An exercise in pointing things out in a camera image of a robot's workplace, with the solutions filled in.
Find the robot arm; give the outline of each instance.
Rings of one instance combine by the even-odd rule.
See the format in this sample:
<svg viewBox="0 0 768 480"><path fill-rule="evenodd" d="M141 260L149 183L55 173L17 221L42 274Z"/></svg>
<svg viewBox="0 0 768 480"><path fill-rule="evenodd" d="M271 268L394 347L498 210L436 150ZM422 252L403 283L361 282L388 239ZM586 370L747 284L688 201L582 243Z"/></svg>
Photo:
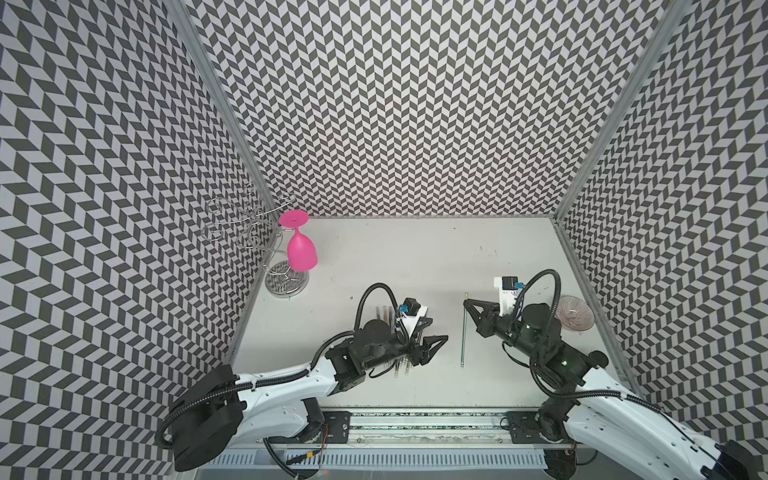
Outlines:
<svg viewBox="0 0 768 480"><path fill-rule="evenodd" d="M209 462L228 445L274 438L311 441L325 423L318 398L345 392L362 383L367 370L402 356L413 366L429 363L448 337L427 336L421 345L415 342L432 324L426 311L426 306L406 299L398 309L394 333L382 320L370 320L362 329L327 340L312 362L287 369L234 375L229 365L219 366L174 402L155 443L173 450L174 467L183 472Z"/></svg>
<svg viewBox="0 0 768 480"><path fill-rule="evenodd" d="M546 274L555 279L553 305L524 308L525 291ZM757 479L744 447L720 445L674 421L608 374L605 354L585 355L562 340L561 324L554 318L560 296L557 272L545 270L525 287L515 277L498 278L495 285L499 303L466 300L464 307L478 333L497 336L529 357L531 377L550 397L536 415L544 439L588 445L646 480Z"/></svg>

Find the metal rod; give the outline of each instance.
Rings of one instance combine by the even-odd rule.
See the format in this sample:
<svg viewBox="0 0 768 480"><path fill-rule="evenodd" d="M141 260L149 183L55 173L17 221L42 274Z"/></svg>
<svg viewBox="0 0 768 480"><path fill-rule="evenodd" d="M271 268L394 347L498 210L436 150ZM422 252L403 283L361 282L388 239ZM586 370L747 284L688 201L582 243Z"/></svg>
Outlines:
<svg viewBox="0 0 768 480"><path fill-rule="evenodd" d="M469 298L469 293L464 293L464 300ZM464 308L462 303L462 309L464 310L464 330L462 331L462 368L464 368L464 345L467 341L467 309Z"/></svg>

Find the black base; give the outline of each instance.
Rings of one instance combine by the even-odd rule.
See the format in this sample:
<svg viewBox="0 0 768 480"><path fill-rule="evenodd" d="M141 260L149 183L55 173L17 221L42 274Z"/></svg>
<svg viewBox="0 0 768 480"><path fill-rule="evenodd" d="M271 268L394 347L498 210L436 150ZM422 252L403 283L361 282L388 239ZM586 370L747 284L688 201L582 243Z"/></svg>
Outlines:
<svg viewBox="0 0 768 480"><path fill-rule="evenodd" d="M513 411L504 414L506 422L502 420L502 428L509 431L512 443L568 443L562 439L559 442L550 442L541 435L541 426L535 420L538 410Z"/></svg>
<svg viewBox="0 0 768 480"><path fill-rule="evenodd" d="M300 444L300 443L321 443L323 435L326 433L326 427L328 427L328 436L326 443L346 443L349 438L349 419L352 414L345 410L326 410L323 411L323 422L314 427L311 432L307 431L306 435L298 435L296 437L270 437L271 443L286 443Z"/></svg>
<svg viewBox="0 0 768 480"><path fill-rule="evenodd" d="M328 426L326 443L346 443L349 439L349 419L352 418L352 414L343 410L326 411L323 414L326 416Z"/></svg>
<svg viewBox="0 0 768 480"><path fill-rule="evenodd" d="M576 473L575 450L544 450L544 460L544 472L554 480L568 480Z"/></svg>

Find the black cable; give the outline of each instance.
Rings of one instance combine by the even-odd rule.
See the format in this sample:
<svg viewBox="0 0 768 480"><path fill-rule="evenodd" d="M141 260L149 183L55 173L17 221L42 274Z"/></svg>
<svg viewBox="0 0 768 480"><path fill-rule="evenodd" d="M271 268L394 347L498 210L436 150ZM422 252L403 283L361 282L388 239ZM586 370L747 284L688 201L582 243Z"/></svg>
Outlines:
<svg viewBox="0 0 768 480"><path fill-rule="evenodd" d="M346 332L337 333L336 335L332 336L328 340L326 340L320 348L317 349L315 352L315 356L312 357L312 362L310 363L310 372L315 369L315 366L317 366L317 363L320 361L320 356L323 354L326 348L328 346L337 341L338 339L344 338L345 336L352 336L355 333L352 330L347 330Z"/></svg>
<svg viewBox="0 0 768 480"><path fill-rule="evenodd" d="M304 472L296 472L295 470L292 470L288 465L286 465L285 462L283 462L280 457L277 456L275 449L273 449L272 445L270 444L269 439L264 439L264 447L266 448L267 453L270 454L270 457L272 457L272 460L277 464L277 466L279 466L283 472L294 478L298 478L299 480L307 480L308 478L312 478L318 472L318 470L311 470L312 473L307 475Z"/></svg>
<svg viewBox="0 0 768 480"><path fill-rule="evenodd" d="M165 419L163 419L163 421L160 423L160 426L157 427L157 431L154 433L154 444L163 450L168 450L171 446L173 446L173 444L165 439L165 431L168 430L170 424L176 422L184 413L187 413L191 409L195 409L205 403L208 403L213 399L229 396L233 393L242 392L243 390L250 390L252 388L253 383L243 383L241 385L230 386L221 390L214 390L205 396L201 396L199 399L196 399L175 409L173 412L169 413L168 416L165 417Z"/></svg>
<svg viewBox="0 0 768 480"><path fill-rule="evenodd" d="M516 359L514 356L510 355L509 352L507 351L507 346L506 345L507 345L506 343L502 342L502 350L504 350L504 353L507 354L507 356L509 357L509 359L512 362L517 363L519 366L524 366L526 369L531 368L530 366L528 366L527 363L521 362L520 360Z"/></svg>
<svg viewBox="0 0 768 480"><path fill-rule="evenodd" d="M594 462L594 460L595 460L595 459L598 457L598 453L599 453L599 452L598 452L597 450L595 450L595 451L594 451L594 455L592 455L592 458L590 458L589 460L587 460L587 461L586 461L586 462L584 462L584 463L579 463L579 462L576 462L576 466L577 466L577 467L583 467L584 465L589 465L589 464L591 464L591 463L592 463L592 462Z"/></svg>
<svg viewBox="0 0 768 480"><path fill-rule="evenodd" d="M383 372L381 372L381 373L376 373L375 375L373 375L373 369L371 369L371 371L368 373L368 377L369 377L369 378L371 378L371 379L378 379L380 376L384 375L384 374L385 374L385 373L387 373L389 370L391 370L391 369L395 368L395 364L397 363L397 361L398 361L398 360L399 360L399 359L394 359L394 360L392 361L392 365L390 365L389 367L387 367L387 368L386 368L386 369L385 369Z"/></svg>
<svg viewBox="0 0 768 480"><path fill-rule="evenodd" d="M549 307L549 317L548 317L548 324L551 319L554 318L554 312L558 309L558 305L560 304L560 291L562 290L562 285L560 281L560 273L557 272L557 270L553 270L551 268L542 270L539 273L536 273L531 280L523 286L523 290L520 292L520 295L518 295L519 300L523 300L525 298L525 294L528 292L528 289L531 288L534 283L537 282L537 280L541 279L545 275L552 275L552 278L554 279L554 292L552 293L552 305Z"/></svg>
<svg viewBox="0 0 768 480"><path fill-rule="evenodd" d="M387 295L389 295L389 301L392 302L392 308L395 309L395 315L397 315L397 300L395 300L395 294L392 293L392 289L389 288L385 283L374 283L373 285L366 288L366 291L362 293L362 296L360 297L360 303L357 304L357 314L355 315L355 328L354 330L358 330L360 328L360 320L362 319L362 307L366 304L366 299L368 298L368 295L371 294L373 290L376 290L377 288L384 289L387 292Z"/></svg>

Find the metal frame edge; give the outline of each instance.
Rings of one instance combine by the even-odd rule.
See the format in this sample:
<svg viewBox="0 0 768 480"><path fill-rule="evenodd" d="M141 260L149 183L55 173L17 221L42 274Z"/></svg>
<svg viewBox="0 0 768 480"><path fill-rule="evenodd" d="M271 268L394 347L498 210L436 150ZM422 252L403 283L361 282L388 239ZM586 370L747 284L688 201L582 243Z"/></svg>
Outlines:
<svg viewBox="0 0 768 480"><path fill-rule="evenodd" d="M192 23L188 13L187 4L184 0L163 0L170 20L176 25L176 30L181 43L186 47L190 60L197 67L197 73L203 81L203 85L208 90L210 100L219 112L224 125L230 133L235 148L240 151L240 158L244 167L253 178L253 184L261 196L261 201L267 210L272 210L276 204L266 185L264 177L259 169L259 162L253 155L253 151L248 145L240 127L240 122L235 117L232 105L227 100L227 94L224 92L223 85L216 75L213 64L210 62L208 54L205 52L203 44L200 42L200 36Z"/></svg>
<svg viewBox="0 0 768 480"><path fill-rule="evenodd" d="M555 219L562 220L565 218L565 215L568 214L568 211L576 203L576 200L592 176L594 169L597 167L600 158L624 121L632 103L640 93L645 81L650 77L659 58L661 58L661 53L669 44L672 34L683 21L686 12L690 10L692 5L692 0L670 0L670 6L664 12L658 27L648 42L648 46L641 54L637 66L630 73L627 84L621 89L613 110L605 119L603 127L598 132L592 147L581 163L581 167L578 169L571 185L568 186L565 195L563 195L563 200L554 210L553 217Z"/></svg>
<svg viewBox="0 0 768 480"><path fill-rule="evenodd" d="M574 250L571 241L568 239L568 233L554 218L552 219L552 227L554 228L555 234L558 236L558 240L560 240L560 245L563 247L568 262L571 264L571 269L576 276L576 283L584 294L584 301L587 302L595 314L595 324L598 327L598 332L603 339L603 343L605 343L608 358L611 359L611 362L614 364L619 380L625 385L628 384L629 389L638 395L644 393L640 383L637 381L637 377L633 374L629 360L624 355L624 351L616 338L616 333L611 327L608 316L605 314L605 311L603 311L600 297L592 286L587 271L581 265L576 250Z"/></svg>
<svg viewBox="0 0 768 480"><path fill-rule="evenodd" d="M276 249L278 247L277 242L279 240L282 240L282 237L277 235L277 229L272 230L269 242L270 248ZM240 343L243 341L243 334L245 333L245 329L248 327L248 321L250 320L251 313L253 313L253 307L256 305L256 298L259 296L259 290L261 285L264 283L264 276L266 276L267 267L269 266L273 255L274 252L265 252L263 261L259 265L256 279L253 281L253 284L250 287L245 307L243 308L243 311L240 312L240 319L237 321L237 326L235 327L234 335L232 335L230 347L227 349L227 354L224 356L224 363L228 363L230 365L234 364L235 357L237 356L237 350L240 348Z"/></svg>

